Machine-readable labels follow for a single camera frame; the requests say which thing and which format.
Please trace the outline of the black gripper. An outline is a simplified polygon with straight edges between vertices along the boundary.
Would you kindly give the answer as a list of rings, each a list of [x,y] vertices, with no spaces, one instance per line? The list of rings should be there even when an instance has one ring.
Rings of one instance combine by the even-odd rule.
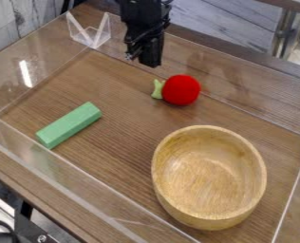
[[[138,61],[150,67],[162,65],[164,32],[170,20],[160,21],[152,27],[138,26],[126,22],[128,31],[124,42],[128,46],[126,59]]]

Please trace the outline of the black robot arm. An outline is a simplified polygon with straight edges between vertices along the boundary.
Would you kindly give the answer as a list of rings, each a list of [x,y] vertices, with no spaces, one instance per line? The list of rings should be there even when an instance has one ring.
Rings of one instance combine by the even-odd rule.
[[[115,0],[126,24],[126,58],[153,68],[162,64],[164,32],[173,0]]]

